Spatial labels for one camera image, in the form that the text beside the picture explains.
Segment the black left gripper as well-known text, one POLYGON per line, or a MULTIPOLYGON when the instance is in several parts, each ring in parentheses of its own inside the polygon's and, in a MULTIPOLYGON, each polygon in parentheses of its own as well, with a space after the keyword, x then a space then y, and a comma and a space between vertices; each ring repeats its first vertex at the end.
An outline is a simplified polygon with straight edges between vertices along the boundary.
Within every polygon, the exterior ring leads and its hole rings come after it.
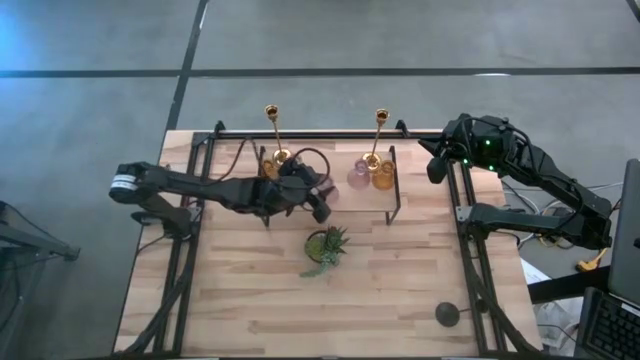
POLYGON ((270 217, 284 212, 289 216, 296 207, 308 205, 312 217, 324 223, 331 215, 331 209, 324 198, 312 191, 314 185, 297 176, 283 176, 269 180, 259 192, 259 216, 270 217))

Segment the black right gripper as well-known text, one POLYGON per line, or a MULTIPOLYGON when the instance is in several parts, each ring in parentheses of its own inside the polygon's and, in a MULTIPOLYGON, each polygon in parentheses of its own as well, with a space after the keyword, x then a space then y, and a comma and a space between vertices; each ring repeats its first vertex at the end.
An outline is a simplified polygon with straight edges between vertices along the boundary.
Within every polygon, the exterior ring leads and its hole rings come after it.
POLYGON ((432 159, 427 165, 427 175, 434 184, 440 184, 451 160, 462 161, 468 157, 464 117, 450 121, 440 136, 428 135, 419 139, 418 144, 427 150, 432 159))

